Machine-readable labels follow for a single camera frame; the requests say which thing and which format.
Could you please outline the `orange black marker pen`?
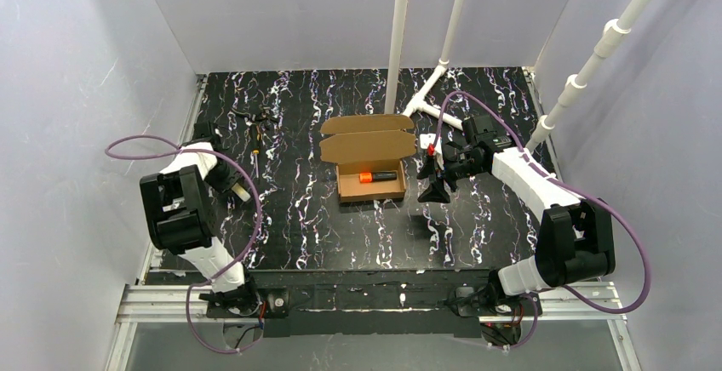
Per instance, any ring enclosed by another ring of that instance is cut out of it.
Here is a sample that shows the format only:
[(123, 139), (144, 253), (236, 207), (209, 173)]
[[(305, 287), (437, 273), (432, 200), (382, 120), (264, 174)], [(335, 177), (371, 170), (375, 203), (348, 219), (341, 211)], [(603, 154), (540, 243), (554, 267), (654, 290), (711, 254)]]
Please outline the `orange black marker pen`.
[(358, 175), (359, 182), (362, 184), (395, 181), (397, 178), (396, 171), (363, 172)]

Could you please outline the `brown cardboard box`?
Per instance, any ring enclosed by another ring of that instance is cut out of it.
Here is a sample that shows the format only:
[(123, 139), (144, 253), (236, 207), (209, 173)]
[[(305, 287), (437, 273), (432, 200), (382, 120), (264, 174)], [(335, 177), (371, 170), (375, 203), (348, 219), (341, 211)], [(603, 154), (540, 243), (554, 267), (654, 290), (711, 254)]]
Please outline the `brown cardboard box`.
[[(403, 160), (416, 154), (415, 125), (399, 114), (332, 117), (320, 129), (321, 160), (335, 165), (340, 203), (401, 200), (406, 194)], [(396, 171), (395, 181), (362, 184), (363, 172)]]

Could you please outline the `pale yellow marker pen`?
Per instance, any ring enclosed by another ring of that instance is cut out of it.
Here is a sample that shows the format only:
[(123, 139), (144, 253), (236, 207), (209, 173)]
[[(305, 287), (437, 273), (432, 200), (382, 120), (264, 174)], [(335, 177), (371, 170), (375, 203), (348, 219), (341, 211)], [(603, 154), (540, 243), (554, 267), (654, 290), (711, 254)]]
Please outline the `pale yellow marker pen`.
[(242, 201), (248, 202), (251, 195), (239, 184), (236, 183), (232, 186), (232, 192)]

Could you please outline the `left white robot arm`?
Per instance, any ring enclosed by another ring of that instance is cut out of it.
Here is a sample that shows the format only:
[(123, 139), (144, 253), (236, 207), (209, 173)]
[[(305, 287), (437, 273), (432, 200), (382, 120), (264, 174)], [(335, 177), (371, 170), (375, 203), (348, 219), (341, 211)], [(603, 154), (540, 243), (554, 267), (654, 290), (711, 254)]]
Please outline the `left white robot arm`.
[(206, 279), (230, 264), (232, 256), (213, 233), (209, 189), (247, 202), (241, 174), (222, 153), (217, 124), (197, 122), (183, 152), (160, 172), (140, 180), (140, 194), (152, 244), (191, 263)]

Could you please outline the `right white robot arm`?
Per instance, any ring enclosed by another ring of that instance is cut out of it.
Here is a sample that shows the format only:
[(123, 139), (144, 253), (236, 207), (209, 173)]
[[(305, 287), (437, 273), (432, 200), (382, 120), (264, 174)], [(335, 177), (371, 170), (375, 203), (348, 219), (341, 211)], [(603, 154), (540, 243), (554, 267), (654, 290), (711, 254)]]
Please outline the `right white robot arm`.
[(520, 150), (509, 133), (488, 116), (462, 122), (464, 141), (443, 143), (421, 135), (424, 163), (417, 174), (428, 187), (421, 203), (449, 203), (458, 180), (490, 174), (508, 186), (540, 223), (533, 255), (490, 273), (488, 300), (557, 288), (614, 271), (611, 217), (572, 195)]

